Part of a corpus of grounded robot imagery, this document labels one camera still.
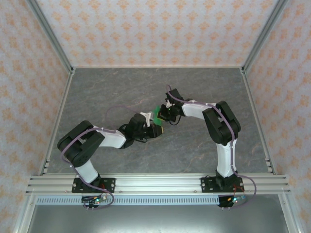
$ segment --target gray tabletop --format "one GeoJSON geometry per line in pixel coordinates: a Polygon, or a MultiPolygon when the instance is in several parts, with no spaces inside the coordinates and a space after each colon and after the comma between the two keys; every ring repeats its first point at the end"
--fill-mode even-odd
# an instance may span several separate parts
{"type": "MultiPolygon", "coordinates": [[[[48,173],[72,173],[59,159],[58,140],[83,120],[107,129],[128,123],[133,112],[110,106],[125,104],[148,112],[165,103],[166,85],[184,99],[209,103],[226,101],[241,124],[236,144],[238,172],[267,172],[265,154],[238,68],[79,68],[72,78],[65,108],[51,153],[48,173]]],[[[183,117],[164,134],[147,143],[135,142],[118,150],[98,148],[91,160],[99,173],[214,172],[217,149],[205,122],[183,117]]]]}

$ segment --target black mounting plate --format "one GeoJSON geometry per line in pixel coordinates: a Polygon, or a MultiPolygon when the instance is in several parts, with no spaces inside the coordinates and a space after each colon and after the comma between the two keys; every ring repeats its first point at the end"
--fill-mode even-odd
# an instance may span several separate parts
{"type": "MultiPolygon", "coordinates": [[[[225,186],[222,189],[216,184],[216,176],[202,177],[201,178],[201,189],[202,193],[234,193],[234,185],[236,187],[241,187],[244,190],[244,185],[241,177],[237,177],[235,181],[230,186],[225,186]]],[[[241,189],[237,189],[236,193],[242,193],[241,189]]]]}
{"type": "MultiPolygon", "coordinates": [[[[102,184],[104,189],[111,193],[115,192],[116,178],[101,178],[99,187],[102,184]]],[[[80,178],[74,178],[71,191],[72,193],[100,193],[100,190],[88,187],[80,178]]]]}

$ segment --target vented strip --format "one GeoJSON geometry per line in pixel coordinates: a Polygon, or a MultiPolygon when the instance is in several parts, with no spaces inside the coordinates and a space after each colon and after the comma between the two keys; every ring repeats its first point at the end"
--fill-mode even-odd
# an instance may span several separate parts
{"type": "MultiPolygon", "coordinates": [[[[111,197],[101,204],[111,202],[111,197]]],[[[39,196],[37,205],[81,205],[79,196],[39,196]]],[[[116,196],[114,205],[215,205],[217,195],[199,196],[116,196]]]]}

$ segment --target metal frame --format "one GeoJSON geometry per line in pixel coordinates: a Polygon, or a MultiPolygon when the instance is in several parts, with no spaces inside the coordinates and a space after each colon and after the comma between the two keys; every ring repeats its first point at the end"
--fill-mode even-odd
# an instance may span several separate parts
{"type": "MultiPolygon", "coordinates": [[[[201,195],[200,178],[214,174],[101,174],[101,177],[116,178],[114,195],[201,195]]],[[[254,179],[257,194],[289,193],[287,177],[271,173],[242,173],[254,179]]],[[[78,195],[71,193],[74,174],[32,176],[26,190],[27,195],[78,195]]],[[[254,193],[254,186],[243,179],[246,194],[254,193]]],[[[232,193],[206,193],[226,195],[232,193]]]]}
{"type": "MultiPolygon", "coordinates": [[[[114,196],[113,205],[219,205],[218,195],[114,196]]],[[[110,196],[99,205],[112,201],[110,196]]],[[[38,196],[36,205],[82,205],[81,196],[38,196]]]]}
{"type": "Polygon", "coordinates": [[[279,0],[276,3],[276,6],[274,7],[268,21],[264,25],[257,41],[255,42],[252,50],[250,51],[250,53],[249,53],[249,55],[245,61],[245,65],[242,68],[244,73],[246,73],[249,70],[249,68],[251,67],[254,59],[256,58],[257,54],[259,53],[259,51],[260,51],[262,45],[264,44],[266,38],[268,37],[271,29],[275,25],[280,14],[283,12],[283,9],[284,9],[287,1],[288,0],[279,0]]]}
{"type": "Polygon", "coordinates": [[[68,72],[72,71],[72,65],[70,64],[70,61],[68,60],[64,50],[62,49],[62,46],[58,42],[50,24],[48,23],[47,19],[45,18],[38,2],[36,0],[27,0],[30,8],[32,9],[34,15],[39,21],[39,24],[41,25],[43,31],[46,33],[48,39],[52,43],[57,55],[59,56],[59,59],[61,60],[63,66],[68,70],[68,72]]]}
{"type": "Polygon", "coordinates": [[[66,103],[66,99],[67,99],[67,96],[68,96],[71,80],[72,80],[72,77],[73,77],[73,75],[75,73],[75,70],[76,69],[73,68],[72,71],[68,75],[67,83],[66,83],[66,86],[65,86],[65,90],[64,90],[64,93],[63,93],[63,96],[62,96],[62,100],[61,100],[61,103],[60,103],[60,106],[59,106],[59,109],[58,109],[58,114],[57,114],[57,117],[55,119],[53,131],[52,131],[52,134],[51,134],[51,137],[50,137],[50,142],[49,142],[49,145],[48,145],[48,148],[47,148],[47,152],[45,154],[45,159],[43,160],[43,162],[42,162],[42,164],[40,166],[41,167],[40,175],[46,173],[47,170],[48,170],[47,168],[49,166],[50,156],[51,156],[52,148],[53,148],[53,145],[54,145],[56,133],[57,133],[58,126],[59,126],[59,123],[60,123],[60,119],[62,117],[62,113],[63,113],[64,107],[65,107],[65,103],[66,103]]]}
{"type": "MultiPolygon", "coordinates": [[[[52,31],[49,23],[47,22],[42,10],[40,9],[36,0],[26,0],[37,17],[40,25],[42,26],[47,37],[51,41],[54,49],[56,50],[62,64],[69,71],[69,77],[66,84],[66,88],[62,97],[62,102],[58,111],[57,118],[55,120],[51,140],[47,148],[46,159],[42,164],[42,170],[40,176],[32,176],[27,187],[25,203],[22,206],[20,214],[15,226],[15,233],[27,232],[31,223],[37,200],[40,197],[78,197],[81,194],[71,193],[74,174],[46,174],[49,166],[50,155],[52,146],[55,141],[56,132],[59,126],[61,115],[65,106],[66,98],[68,95],[70,83],[74,75],[75,69],[71,66],[66,54],[64,53],[61,45],[59,44],[54,32],[52,31]]],[[[288,180],[285,175],[276,175],[275,163],[270,156],[269,147],[266,143],[266,137],[261,128],[259,117],[256,111],[256,107],[252,98],[251,90],[249,88],[246,73],[252,65],[255,57],[259,53],[265,39],[268,37],[269,32],[274,26],[277,18],[281,14],[285,4],[288,0],[279,0],[272,11],[267,23],[261,31],[255,45],[253,46],[245,65],[240,68],[241,75],[243,77],[247,94],[250,99],[251,107],[254,112],[254,117],[259,130],[260,138],[263,143],[264,152],[266,155],[266,162],[268,166],[267,173],[245,173],[254,179],[257,184],[258,195],[264,194],[278,194],[281,207],[284,213],[284,217],[287,223],[287,227],[290,233],[303,232],[301,223],[297,218],[297,212],[294,208],[294,199],[291,194],[291,190],[288,185],[288,180]]],[[[214,174],[102,174],[102,177],[114,177],[117,178],[116,188],[114,195],[117,198],[125,197],[211,197],[212,195],[224,195],[232,193],[208,193],[202,194],[200,178],[206,175],[213,176],[214,174]]],[[[253,194],[254,187],[252,183],[244,179],[244,187],[246,194],[253,194]]]]}
{"type": "Polygon", "coordinates": [[[243,77],[243,81],[244,81],[244,84],[245,84],[245,88],[246,88],[246,91],[247,91],[247,94],[248,94],[248,98],[249,98],[251,107],[252,107],[252,110],[253,110],[253,113],[254,113],[255,121],[256,121],[256,124],[257,124],[257,128],[258,128],[258,132],[259,132],[260,139],[261,139],[262,146],[263,146],[263,150],[264,150],[264,153],[266,155],[266,159],[267,159],[266,162],[267,162],[268,170],[270,172],[272,172],[273,174],[277,174],[276,173],[276,169],[275,169],[276,165],[275,165],[274,159],[271,157],[271,152],[270,152],[270,149],[269,149],[268,144],[267,144],[267,138],[266,138],[266,135],[265,135],[265,133],[264,133],[262,127],[261,127],[261,123],[260,123],[259,116],[258,116],[258,113],[257,113],[257,110],[256,110],[256,106],[255,106],[255,102],[254,102],[254,99],[253,99],[253,96],[252,96],[252,92],[251,92],[251,89],[250,89],[248,81],[247,81],[247,76],[244,73],[242,67],[240,68],[240,71],[241,71],[241,75],[243,77]]]}

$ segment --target patterned wallpaper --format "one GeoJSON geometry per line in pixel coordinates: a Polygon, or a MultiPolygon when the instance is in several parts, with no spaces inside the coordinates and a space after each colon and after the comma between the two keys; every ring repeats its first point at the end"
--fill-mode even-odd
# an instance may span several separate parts
{"type": "Polygon", "coordinates": [[[1,0],[2,233],[12,232],[29,177],[39,172],[67,76],[26,1],[1,0]]]}
{"type": "Polygon", "coordinates": [[[277,0],[39,0],[75,67],[242,66],[277,0]]]}
{"type": "Polygon", "coordinates": [[[247,74],[278,173],[311,232],[311,1],[289,0],[247,74]]]}

